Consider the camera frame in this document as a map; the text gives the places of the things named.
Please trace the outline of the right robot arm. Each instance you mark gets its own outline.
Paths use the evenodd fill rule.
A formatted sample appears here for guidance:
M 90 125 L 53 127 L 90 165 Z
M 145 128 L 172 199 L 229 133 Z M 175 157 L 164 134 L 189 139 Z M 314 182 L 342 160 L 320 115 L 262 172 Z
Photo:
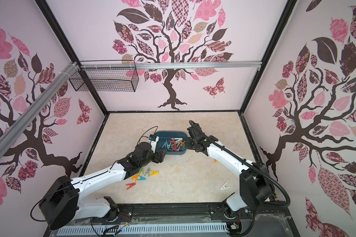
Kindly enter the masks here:
M 207 136 L 198 123 L 190 120 L 189 124 L 190 149 L 219 161 L 238 178 L 238 191 L 223 201 L 226 211 L 255 210 L 274 193 L 274 184 L 268 179 L 262 163 L 254 163 L 236 155 L 217 138 Z

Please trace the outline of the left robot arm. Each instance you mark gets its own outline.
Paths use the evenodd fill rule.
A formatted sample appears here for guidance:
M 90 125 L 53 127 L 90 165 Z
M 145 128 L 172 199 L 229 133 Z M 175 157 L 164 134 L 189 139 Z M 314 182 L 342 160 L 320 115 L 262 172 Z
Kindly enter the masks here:
M 86 197 L 110 184 L 137 175 L 141 168 L 151 162 L 163 162 L 166 153 L 165 149 L 155 149 L 148 142 L 141 142 L 133 152 L 108 168 L 72 179 L 59 177 L 39 203 L 48 227 L 57 230 L 73 220 L 84 218 L 116 220 L 120 210 L 111 197 L 95 200 Z

